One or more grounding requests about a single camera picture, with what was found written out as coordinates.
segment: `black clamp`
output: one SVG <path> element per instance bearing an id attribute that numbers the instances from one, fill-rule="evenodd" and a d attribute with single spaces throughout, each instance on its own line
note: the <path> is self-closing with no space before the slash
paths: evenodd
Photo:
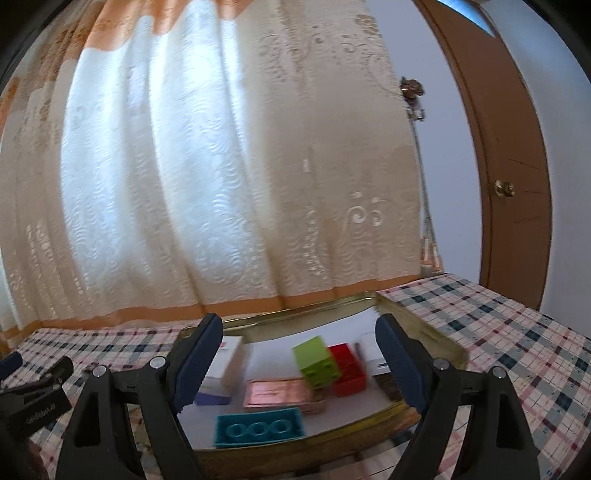
<path id="1" fill-rule="evenodd" d="M 0 380 L 21 365 L 21 355 L 10 354 L 0 362 Z M 8 480 L 37 480 L 30 464 L 28 438 L 71 409 L 61 386 L 73 371 L 72 361 L 65 356 L 39 380 L 0 393 L 0 453 Z"/>
<path id="2" fill-rule="evenodd" d="M 193 402 L 221 342 L 222 320 L 208 314 L 167 357 L 122 372 L 95 367 L 64 434 L 56 480 L 145 478 L 126 403 L 141 407 L 162 476 L 203 480 L 177 413 Z"/>
<path id="3" fill-rule="evenodd" d="M 407 404 L 421 414 L 389 480 L 431 480 L 445 452 L 457 409 L 471 405 L 452 479 L 539 480 L 538 450 L 507 372 L 456 370 L 410 339 L 392 314 L 375 326 L 378 346 Z"/>

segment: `plaid tablecloth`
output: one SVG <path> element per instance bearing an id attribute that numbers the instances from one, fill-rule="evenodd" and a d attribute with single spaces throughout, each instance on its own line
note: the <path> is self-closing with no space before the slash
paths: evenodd
<path id="1" fill-rule="evenodd" d="M 384 293 L 465 347 L 470 353 L 468 369 L 484 371 L 502 365 L 508 370 L 540 450 L 541 477 L 558 478 L 589 434 L 591 339 L 451 274 Z M 85 370 L 97 364 L 109 365 L 113 370 L 143 365 L 157 352 L 169 351 L 186 324 L 94 332 L 37 330 L 18 347 L 24 366 L 3 387 L 36 379 L 56 359 L 67 355 L 75 370 L 64 389 L 75 402 Z M 141 430 L 138 412 L 133 411 L 131 416 L 134 430 Z M 461 407 L 438 479 L 450 478 L 453 472 L 468 416 L 469 407 Z M 43 449 L 50 476 L 55 474 L 61 436 L 69 418 L 70 414 L 64 415 L 33 437 Z M 410 436 L 411 432 L 404 432 L 355 456 L 274 478 L 387 480 Z M 149 450 L 145 450 L 142 462 L 148 478 L 158 478 Z"/>

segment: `curtain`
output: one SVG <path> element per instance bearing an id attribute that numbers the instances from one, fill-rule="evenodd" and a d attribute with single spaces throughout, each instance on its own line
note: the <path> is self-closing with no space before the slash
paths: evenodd
<path id="1" fill-rule="evenodd" d="M 0 130 L 4 342 L 419 272 L 413 140 L 363 0 L 74 0 Z"/>

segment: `door knob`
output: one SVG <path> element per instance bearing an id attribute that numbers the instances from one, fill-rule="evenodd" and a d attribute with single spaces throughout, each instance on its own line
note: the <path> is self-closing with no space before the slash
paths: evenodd
<path id="1" fill-rule="evenodd" d="M 500 199 L 514 197 L 515 187 L 510 181 L 497 180 L 495 182 L 495 193 Z"/>

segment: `blue gripper pad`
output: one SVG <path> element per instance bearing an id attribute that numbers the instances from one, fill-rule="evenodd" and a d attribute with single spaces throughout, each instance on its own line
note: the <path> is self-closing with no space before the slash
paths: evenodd
<path id="1" fill-rule="evenodd" d="M 375 323 L 375 339 L 404 401 L 423 415 L 428 407 L 433 359 L 417 340 L 410 339 L 391 313 Z"/>
<path id="2" fill-rule="evenodd" d="M 0 382 L 6 380 L 16 370 L 22 367 L 22 357 L 18 352 L 13 352 L 0 360 Z"/>
<path id="3" fill-rule="evenodd" d="M 181 412 L 185 405 L 193 403 L 222 343 L 222 336 L 222 319 L 214 313 L 208 313 L 191 336 L 181 340 L 170 352 L 167 381 L 171 380 L 174 384 L 172 403 L 176 413 Z"/>

